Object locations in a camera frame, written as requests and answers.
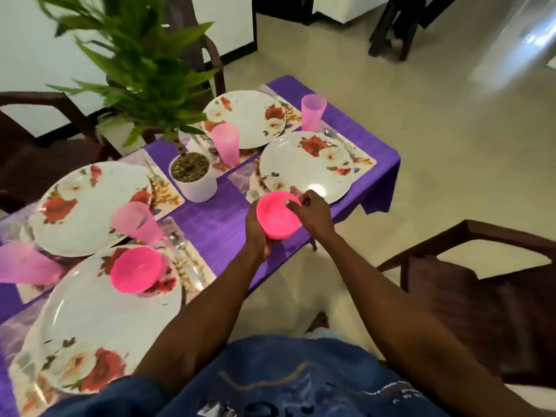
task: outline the white pot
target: white pot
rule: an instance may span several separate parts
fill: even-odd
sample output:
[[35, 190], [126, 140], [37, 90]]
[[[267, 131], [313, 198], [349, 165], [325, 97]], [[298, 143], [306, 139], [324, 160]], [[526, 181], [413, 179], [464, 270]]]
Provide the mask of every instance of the white pot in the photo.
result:
[[176, 162], [178, 155], [170, 162], [170, 167], [168, 167], [168, 174], [174, 180], [176, 187], [180, 189], [182, 194], [191, 202], [205, 202], [209, 200], [212, 196], [216, 194], [216, 189], [218, 185], [216, 184], [216, 175], [214, 169], [212, 168], [212, 161], [208, 158], [211, 166], [208, 168], [208, 172], [197, 181], [192, 183], [184, 183], [183, 181], [176, 180], [172, 175], [172, 165]]

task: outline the purple tablecloth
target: purple tablecloth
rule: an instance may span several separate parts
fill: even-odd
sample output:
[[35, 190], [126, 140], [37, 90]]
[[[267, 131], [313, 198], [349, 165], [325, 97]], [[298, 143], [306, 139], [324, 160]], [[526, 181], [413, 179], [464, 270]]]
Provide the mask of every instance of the purple tablecloth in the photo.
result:
[[[268, 84], [278, 95], [301, 110], [303, 96], [313, 93], [293, 76], [282, 76]], [[400, 166], [396, 150], [379, 140], [333, 105], [324, 111], [323, 120], [354, 142], [377, 161], [359, 178], [350, 191], [331, 207], [335, 222], [343, 221], [362, 205], [366, 213], [387, 212]], [[167, 174], [170, 161], [178, 152], [171, 143], [158, 140], [146, 147], [152, 159]], [[230, 182], [227, 175], [218, 179], [218, 191], [204, 203], [185, 202], [170, 213], [197, 248], [212, 271], [219, 275], [245, 242], [245, 215], [249, 203]], [[274, 273], [289, 257], [309, 242], [309, 234], [300, 228], [293, 237], [275, 245], [268, 260], [260, 267], [250, 286], [250, 293]], [[0, 323], [31, 305], [22, 305], [13, 285], [0, 284]], [[4, 360], [0, 360], [0, 416], [16, 417], [12, 388]]]

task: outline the pink plastic bowl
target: pink plastic bowl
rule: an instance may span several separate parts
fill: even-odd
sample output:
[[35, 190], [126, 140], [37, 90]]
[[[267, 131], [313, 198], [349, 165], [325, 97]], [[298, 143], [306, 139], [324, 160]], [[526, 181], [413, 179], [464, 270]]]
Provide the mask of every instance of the pink plastic bowl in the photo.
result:
[[257, 205], [257, 219], [268, 238], [283, 240], [294, 235], [301, 221], [284, 203], [291, 200], [298, 204], [297, 197], [288, 192], [270, 192]]
[[163, 254], [153, 248], [131, 248], [116, 259], [110, 281], [119, 292], [138, 294], [152, 287], [164, 275], [166, 265]]

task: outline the pink cup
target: pink cup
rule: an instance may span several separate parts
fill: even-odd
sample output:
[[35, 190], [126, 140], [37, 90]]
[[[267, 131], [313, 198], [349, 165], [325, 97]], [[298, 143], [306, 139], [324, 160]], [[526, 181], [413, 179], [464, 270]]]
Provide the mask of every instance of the pink cup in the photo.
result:
[[129, 202], [118, 209], [112, 228], [146, 244], [156, 243], [164, 235], [149, 207], [141, 202]]
[[294, 235], [301, 221], [286, 207], [285, 201], [299, 203], [297, 197], [288, 192], [270, 192], [261, 197], [257, 205], [257, 219], [268, 238], [283, 240]]
[[301, 100], [301, 128], [305, 132], [316, 132], [327, 105], [326, 99], [316, 93], [305, 95]]
[[59, 263], [20, 241], [0, 247], [0, 282], [51, 285], [61, 274]]
[[210, 133], [216, 149], [228, 167], [240, 163], [240, 128], [233, 123], [222, 123]]
[[110, 282], [124, 294], [148, 290], [164, 275], [166, 257], [148, 246], [130, 248], [114, 262]]

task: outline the white plate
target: white plate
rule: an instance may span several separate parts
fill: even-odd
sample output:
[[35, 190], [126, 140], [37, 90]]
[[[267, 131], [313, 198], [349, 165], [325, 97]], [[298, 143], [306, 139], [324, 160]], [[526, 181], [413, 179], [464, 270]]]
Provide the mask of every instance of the white plate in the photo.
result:
[[273, 140], [260, 162], [262, 179], [271, 191], [298, 195], [312, 189], [328, 203], [348, 192], [353, 169], [353, 161], [337, 140], [312, 132], [291, 132]]
[[85, 259], [54, 288], [41, 311], [32, 355], [61, 391], [90, 394], [132, 374], [179, 312], [181, 282], [173, 268], [148, 294], [122, 294], [112, 287], [106, 265], [122, 249], [135, 247], [113, 247]]
[[61, 178], [38, 202], [29, 223], [45, 251], [89, 256], [125, 238], [111, 227], [117, 209], [132, 200], [150, 204], [151, 198], [145, 167], [98, 162]]
[[236, 90], [220, 95], [204, 111], [208, 121], [202, 129], [210, 136], [223, 121], [240, 128], [240, 149], [265, 146], [278, 137], [286, 125], [286, 109], [276, 98], [256, 90]]

